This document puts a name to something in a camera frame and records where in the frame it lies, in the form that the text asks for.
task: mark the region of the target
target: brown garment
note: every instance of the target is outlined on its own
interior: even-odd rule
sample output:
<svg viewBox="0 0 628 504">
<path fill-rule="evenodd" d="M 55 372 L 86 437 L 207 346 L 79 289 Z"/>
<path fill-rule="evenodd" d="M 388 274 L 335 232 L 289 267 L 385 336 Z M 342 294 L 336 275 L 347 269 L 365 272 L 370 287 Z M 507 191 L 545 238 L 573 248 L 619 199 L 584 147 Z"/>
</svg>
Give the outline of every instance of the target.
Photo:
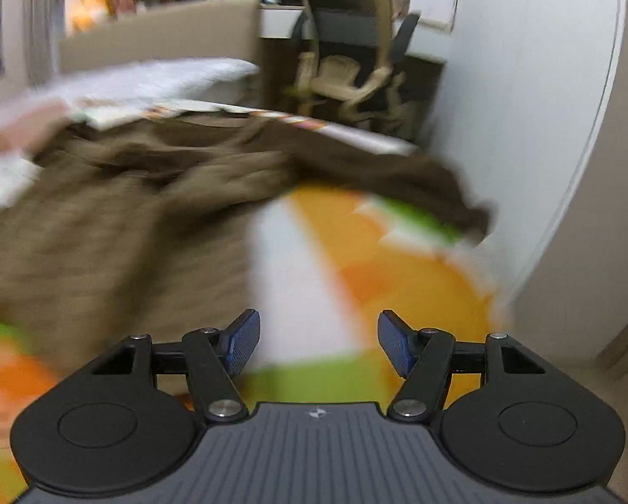
<svg viewBox="0 0 628 504">
<path fill-rule="evenodd" d="M 125 335 L 177 341 L 247 308 L 244 234 L 256 202 L 325 179 L 486 232 L 455 177 L 424 155 L 373 155 L 257 117 L 73 126 L 0 212 L 0 319 L 68 373 Z"/>
</svg>

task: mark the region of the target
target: gray curtain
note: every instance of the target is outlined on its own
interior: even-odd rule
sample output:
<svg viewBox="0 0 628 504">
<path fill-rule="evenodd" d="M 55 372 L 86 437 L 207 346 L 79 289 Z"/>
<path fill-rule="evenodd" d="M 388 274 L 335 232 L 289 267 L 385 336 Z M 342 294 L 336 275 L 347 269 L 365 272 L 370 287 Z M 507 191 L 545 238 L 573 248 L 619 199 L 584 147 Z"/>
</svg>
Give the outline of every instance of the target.
<svg viewBox="0 0 628 504">
<path fill-rule="evenodd" d="M 29 83 L 42 85 L 56 65 L 56 33 L 64 22 L 64 0 L 24 0 L 24 49 Z"/>
</svg>

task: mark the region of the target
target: desk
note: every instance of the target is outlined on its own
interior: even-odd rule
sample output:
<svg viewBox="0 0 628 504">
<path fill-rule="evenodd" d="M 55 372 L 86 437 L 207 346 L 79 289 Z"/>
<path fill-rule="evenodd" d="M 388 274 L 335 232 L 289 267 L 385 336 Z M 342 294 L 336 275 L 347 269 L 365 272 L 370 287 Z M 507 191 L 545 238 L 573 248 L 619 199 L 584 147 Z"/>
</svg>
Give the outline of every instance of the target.
<svg viewBox="0 0 628 504">
<path fill-rule="evenodd" d="M 262 16 L 261 35 L 266 39 L 288 39 L 293 30 L 301 10 L 299 8 L 279 6 L 264 6 Z M 394 29 L 397 32 L 402 21 L 395 21 Z M 407 54 L 416 58 L 444 64 L 449 57 L 451 35 L 426 24 L 417 24 L 412 41 L 407 48 Z"/>
</svg>

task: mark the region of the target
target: metal screw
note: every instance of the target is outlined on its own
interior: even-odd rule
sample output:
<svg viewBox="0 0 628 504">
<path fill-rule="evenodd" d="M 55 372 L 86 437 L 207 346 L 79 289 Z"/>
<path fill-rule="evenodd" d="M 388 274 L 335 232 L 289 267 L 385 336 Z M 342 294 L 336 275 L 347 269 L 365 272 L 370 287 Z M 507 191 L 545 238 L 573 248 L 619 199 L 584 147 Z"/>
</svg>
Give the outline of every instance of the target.
<svg viewBox="0 0 628 504">
<path fill-rule="evenodd" d="M 241 404 L 235 400 L 216 400 L 209 406 L 209 413 L 215 417 L 232 417 L 240 411 Z"/>
<path fill-rule="evenodd" d="M 419 417 L 426 412 L 426 404 L 419 400 L 400 400 L 393 404 L 393 411 L 401 417 Z"/>
</svg>

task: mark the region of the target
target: beige headboard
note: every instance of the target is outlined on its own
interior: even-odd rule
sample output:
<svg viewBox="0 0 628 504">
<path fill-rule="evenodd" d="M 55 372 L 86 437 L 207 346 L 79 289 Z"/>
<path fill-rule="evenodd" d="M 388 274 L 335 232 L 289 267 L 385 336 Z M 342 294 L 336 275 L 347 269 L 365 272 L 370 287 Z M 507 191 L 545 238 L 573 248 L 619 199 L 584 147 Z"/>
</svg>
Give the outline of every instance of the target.
<svg viewBox="0 0 628 504">
<path fill-rule="evenodd" d="M 259 63 L 260 0 L 173 3 L 59 41 L 62 73 L 150 59 L 230 57 Z"/>
</svg>

